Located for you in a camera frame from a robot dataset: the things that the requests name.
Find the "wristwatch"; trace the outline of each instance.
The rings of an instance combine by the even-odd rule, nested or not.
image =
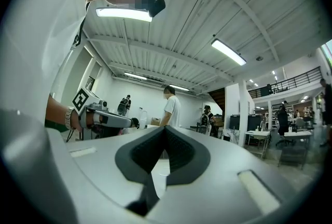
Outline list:
[[[64,117],[64,124],[66,125],[66,127],[69,130],[74,130],[74,128],[72,128],[72,126],[71,126],[71,115],[72,115],[73,110],[74,110],[73,107],[69,107],[66,112],[66,115]]]

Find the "desk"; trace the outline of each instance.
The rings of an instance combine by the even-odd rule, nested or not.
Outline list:
[[[281,155],[279,158],[279,163],[278,166],[280,165],[281,162],[289,162],[289,160],[297,160],[300,159],[300,164],[302,164],[301,169],[303,168],[306,158],[307,158],[307,153],[309,149],[309,144],[310,144],[310,137],[312,136],[312,133],[308,130],[304,131],[299,131],[299,132],[288,132],[285,133],[284,137],[287,140],[299,140],[303,139],[305,141],[305,145],[303,147],[283,147],[281,150]]]
[[[248,145],[250,142],[250,136],[253,136],[256,139],[264,139],[264,144],[263,144],[263,150],[262,151],[249,151],[251,153],[255,154],[260,154],[260,158],[262,159],[266,153],[266,149],[268,147],[268,137],[270,135],[269,131],[248,131],[245,133],[246,135],[249,135],[249,140],[248,140]]]

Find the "white t-shirt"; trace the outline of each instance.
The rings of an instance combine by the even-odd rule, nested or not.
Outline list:
[[[180,109],[181,103],[176,96],[171,96],[167,100],[166,106],[164,108],[163,117],[165,116],[165,111],[171,113],[172,116],[168,122],[168,125],[172,127],[179,127],[180,125]]]
[[[52,83],[85,15],[85,0],[13,0],[0,32],[1,107],[44,123]]]

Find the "light fixture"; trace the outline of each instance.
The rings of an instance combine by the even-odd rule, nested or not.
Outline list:
[[[237,62],[239,65],[244,65],[247,62],[239,56],[236,52],[234,52],[231,48],[223,44],[220,40],[215,39],[211,43],[213,48],[216,48],[218,51],[222,52],[223,54],[227,55],[231,59],[233,59],[235,62]]]
[[[116,17],[116,18],[128,18],[138,19],[142,21],[152,21],[152,17],[149,16],[148,11],[124,9],[116,7],[104,7],[97,8],[95,10],[98,17]]]
[[[147,79],[146,77],[141,77],[141,76],[130,74],[130,73],[125,73],[125,75],[130,76],[130,77],[134,77],[134,78],[139,78],[139,79],[142,79],[142,80]]]
[[[181,89],[181,90],[184,90],[184,91],[189,91],[186,88],[181,88],[181,87],[178,87],[178,86],[175,86],[175,85],[170,85],[170,87],[173,87],[174,89]]]

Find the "black rubber insert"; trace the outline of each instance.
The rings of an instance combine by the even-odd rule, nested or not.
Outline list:
[[[146,184],[164,149],[170,159],[168,186],[192,183],[210,163],[210,153],[205,146],[169,126],[120,147],[115,163],[127,180]]]

